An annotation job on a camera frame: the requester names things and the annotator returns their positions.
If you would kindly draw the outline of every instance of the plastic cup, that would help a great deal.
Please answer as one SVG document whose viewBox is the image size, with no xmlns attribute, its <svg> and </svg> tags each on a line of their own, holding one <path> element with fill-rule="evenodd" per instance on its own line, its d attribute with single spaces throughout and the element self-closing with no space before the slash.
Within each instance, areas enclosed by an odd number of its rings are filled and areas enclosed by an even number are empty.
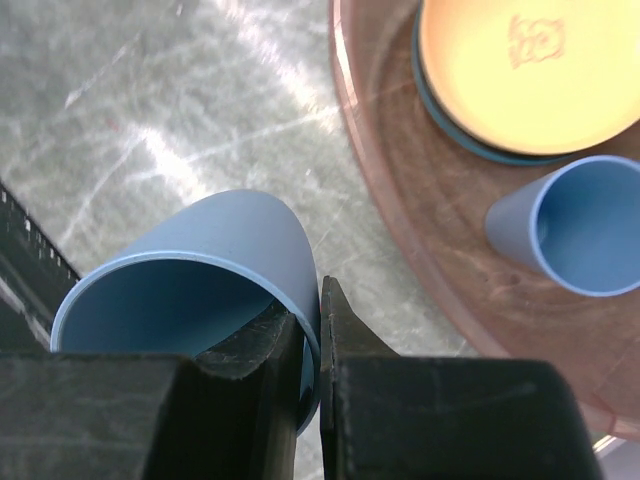
<svg viewBox="0 0 640 480">
<path fill-rule="evenodd" d="M 498 200 L 485 220 L 503 255 L 587 296 L 640 287 L 640 164 L 597 155 Z"/>
<path fill-rule="evenodd" d="M 60 306 L 51 350 L 195 356 L 278 299 L 306 335 L 300 394 L 319 402 L 320 310 L 309 241 L 294 213 L 262 192 L 205 198 L 81 279 Z"/>
</svg>

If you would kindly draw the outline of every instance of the marble countertop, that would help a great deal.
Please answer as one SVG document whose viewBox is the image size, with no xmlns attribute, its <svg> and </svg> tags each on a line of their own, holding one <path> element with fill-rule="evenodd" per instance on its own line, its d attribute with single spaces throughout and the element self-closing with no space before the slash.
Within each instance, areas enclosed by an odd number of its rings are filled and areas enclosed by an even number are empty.
<svg viewBox="0 0 640 480">
<path fill-rule="evenodd" d="M 471 353 L 369 198 L 327 15 L 317 0 L 0 0 L 0 177 L 83 273 L 206 195 L 271 192 L 393 348 Z M 296 479 L 322 478 L 317 422 Z"/>
</svg>

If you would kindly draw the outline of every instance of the blue bowl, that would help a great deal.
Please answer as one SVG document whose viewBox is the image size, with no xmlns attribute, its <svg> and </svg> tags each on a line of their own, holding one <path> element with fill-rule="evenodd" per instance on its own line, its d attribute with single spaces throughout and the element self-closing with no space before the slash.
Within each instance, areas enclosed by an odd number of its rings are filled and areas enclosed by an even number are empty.
<svg viewBox="0 0 640 480">
<path fill-rule="evenodd" d="M 444 111 L 442 106 L 438 103 L 435 95 L 431 91 L 427 79 L 425 78 L 424 71 L 421 65 L 420 44 L 419 44 L 419 29 L 420 29 L 420 12 L 416 16 L 416 21 L 413 26 L 413 38 L 411 48 L 411 65 L 413 67 L 413 75 L 418 88 L 418 93 L 422 98 L 429 115 L 438 124 L 438 126 L 444 130 L 444 132 L 456 143 L 466 148 L 476 155 L 491 160 L 493 162 L 503 163 L 507 165 L 518 166 L 539 166 L 547 165 L 554 162 L 560 162 L 570 157 L 568 154 L 563 155 L 524 155 L 515 152 L 509 152 L 501 150 L 499 148 L 492 147 L 485 143 L 482 143 L 475 137 L 469 135 L 458 125 L 456 125 L 451 118 Z"/>
</svg>

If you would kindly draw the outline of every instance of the yellow plate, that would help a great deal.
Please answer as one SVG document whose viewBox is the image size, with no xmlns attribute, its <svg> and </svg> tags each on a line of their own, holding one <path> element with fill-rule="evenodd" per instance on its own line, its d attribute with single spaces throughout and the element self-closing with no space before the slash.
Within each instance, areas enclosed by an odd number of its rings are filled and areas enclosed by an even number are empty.
<svg viewBox="0 0 640 480">
<path fill-rule="evenodd" d="M 551 155 L 640 118 L 640 0 L 425 0 L 422 62 L 481 140 Z"/>
</svg>

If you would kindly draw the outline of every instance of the brown plastic surface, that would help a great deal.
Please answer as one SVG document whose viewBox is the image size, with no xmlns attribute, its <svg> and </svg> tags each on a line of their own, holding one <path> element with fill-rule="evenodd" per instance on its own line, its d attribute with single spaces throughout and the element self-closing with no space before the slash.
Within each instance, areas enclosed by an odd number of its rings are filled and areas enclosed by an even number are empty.
<svg viewBox="0 0 640 480">
<path fill-rule="evenodd" d="M 640 290 L 573 294 L 496 254 L 489 206 L 560 165 L 477 157 L 431 120 L 411 72 L 418 0 L 334 0 L 332 61 L 362 173 L 405 258 L 481 353 L 540 358 L 569 380 L 589 425 L 640 440 Z M 640 157 L 640 123 L 575 158 Z"/>
</svg>

